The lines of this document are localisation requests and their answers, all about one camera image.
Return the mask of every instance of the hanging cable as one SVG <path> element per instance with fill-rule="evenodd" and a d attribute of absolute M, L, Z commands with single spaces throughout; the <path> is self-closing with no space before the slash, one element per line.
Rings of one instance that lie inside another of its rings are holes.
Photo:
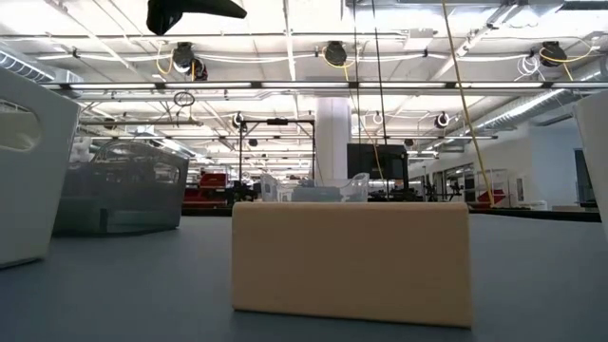
<path fill-rule="evenodd" d="M 156 60 L 156 68 L 159 70 L 159 72 L 163 75 L 166 75 L 168 73 L 171 72 L 171 70 L 173 69 L 173 49 L 171 49 L 171 57 L 169 57 L 169 69 L 164 70 L 161 67 L 161 62 L 160 59 L 158 57 L 161 56 L 161 50 L 162 50 L 162 46 L 159 46 L 159 52 L 157 53 L 157 60 Z"/>
<path fill-rule="evenodd" d="M 566 63 L 562 64 L 563 68 L 566 70 L 566 74 L 568 74 L 568 78 L 570 79 L 570 81 L 574 82 L 574 78 L 572 77 L 572 74 L 570 73 L 570 69 L 568 68 L 568 65 Z"/>
<path fill-rule="evenodd" d="M 361 127 L 363 127 L 363 130 L 365 131 L 366 135 L 368 136 L 368 138 L 370 139 L 371 142 L 371 146 L 373 147 L 373 154 L 375 156 L 376 159 L 376 165 L 378 167 L 378 173 L 380 174 L 380 180 L 382 180 L 382 183 L 384 184 L 384 175 L 382 173 L 382 167 L 380 167 L 380 159 L 378 157 L 378 148 L 377 148 L 377 141 L 371 138 L 370 132 L 368 132 L 368 129 L 363 125 L 363 122 L 361 120 L 361 98 L 360 98 L 360 88 L 359 88 L 359 46 L 358 46 L 358 42 L 357 42 L 357 10 L 356 10 L 356 1 L 353 3 L 353 8 L 352 8 L 352 20 L 353 20 L 353 26 L 354 26 L 354 78 L 355 81 L 357 82 L 357 103 L 356 103 L 356 110 L 357 110 L 357 120 L 359 122 L 358 128 L 359 128 L 359 160 L 362 160 L 362 153 L 361 153 Z M 346 68 L 344 68 L 344 75 L 346 80 L 349 80 L 349 73 L 347 71 Z M 352 104 L 354 105 L 354 98 L 352 97 L 352 91 L 349 89 L 349 93 L 351 94 L 351 101 Z"/>
<path fill-rule="evenodd" d="M 446 22 L 447 38 L 449 40 L 449 47 L 450 47 L 450 51 L 452 54 L 452 59 L 454 60 L 454 70 L 456 71 L 456 79 L 458 80 L 458 88 L 460 89 L 460 98 L 463 103 L 463 110 L 465 111 L 466 124 L 468 125 L 468 129 L 470 131 L 471 138 L 473 140 L 473 144 L 475 145 L 475 152 L 477 153 L 477 159 L 479 161 L 479 166 L 482 169 L 482 176 L 484 176 L 485 189 L 487 189 L 487 194 L 489 195 L 489 198 L 490 198 L 490 207 L 493 207 L 494 206 L 494 193 L 492 191 L 491 184 L 487 178 L 487 174 L 485 173 L 484 158 L 482 157 L 482 152 L 479 148 L 479 144 L 477 143 L 477 137 L 475 135 L 475 128 L 473 127 L 470 116 L 468 115 L 468 108 L 466 106 L 466 99 L 465 99 L 465 91 L 463 89 L 463 81 L 462 81 L 462 78 L 460 75 L 460 69 L 458 68 L 456 50 L 454 48 L 454 41 L 452 39 L 452 32 L 451 32 L 451 29 L 449 28 L 449 21 L 447 20 L 446 0 L 441 0 L 441 6 L 444 10 L 444 20 Z"/>
<path fill-rule="evenodd" d="M 380 41 L 378 39 L 378 26 L 376 25 L 376 5 L 375 0 L 371 0 L 371 14 L 373 16 L 373 31 L 374 31 L 374 39 L 376 41 L 376 58 L 378 60 L 378 84 L 380 87 L 380 108 L 382 109 L 382 131 L 384 135 L 384 145 L 389 144 L 389 139 L 387 138 L 387 121 L 384 117 L 384 88 L 382 87 L 382 67 L 380 66 Z M 389 200 L 390 188 L 389 182 L 387 180 L 387 200 Z"/>

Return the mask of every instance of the beige block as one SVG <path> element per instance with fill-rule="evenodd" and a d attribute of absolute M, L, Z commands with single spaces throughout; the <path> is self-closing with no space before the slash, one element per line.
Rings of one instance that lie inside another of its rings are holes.
<path fill-rule="evenodd" d="M 233 307 L 470 327 L 463 203 L 238 203 Z"/>

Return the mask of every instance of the red machine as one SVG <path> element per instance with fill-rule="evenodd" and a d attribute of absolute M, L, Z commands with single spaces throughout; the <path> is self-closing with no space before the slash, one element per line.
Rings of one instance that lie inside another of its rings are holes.
<path fill-rule="evenodd" d="M 214 209 L 228 206 L 228 175 L 203 173 L 198 184 L 186 186 L 183 209 Z"/>
<path fill-rule="evenodd" d="M 494 197 L 494 203 L 498 203 L 506 198 L 506 194 L 502 189 L 495 189 L 492 191 Z M 478 203 L 469 203 L 475 209 L 490 209 L 490 195 L 486 192 L 482 193 L 477 198 Z"/>

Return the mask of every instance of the clear plastic container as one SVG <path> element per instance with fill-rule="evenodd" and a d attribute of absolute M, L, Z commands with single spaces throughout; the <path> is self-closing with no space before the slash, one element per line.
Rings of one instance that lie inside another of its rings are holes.
<path fill-rule="evenodd" d="M 370 175 L 361 173 L 351 180 L 301 180 L 282 183 L 269 174 L 261 176 L 263 201 L 365 202 Z"/>
<path fill-rule="evenodd" d="M 188 160 L 139 142 L 109 142 L 71 162 L 54 232 L 135 233 L 180 225 Z"/>

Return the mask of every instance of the pillar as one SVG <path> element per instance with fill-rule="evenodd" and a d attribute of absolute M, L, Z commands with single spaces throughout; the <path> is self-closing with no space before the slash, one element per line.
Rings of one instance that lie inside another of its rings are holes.
<path fill-rule="evenodd" d="M 316 99 L 316 164 L 314 178 L 348 178 L 347 144 L 351 140 L 351 102 L 348 98 Z"/>

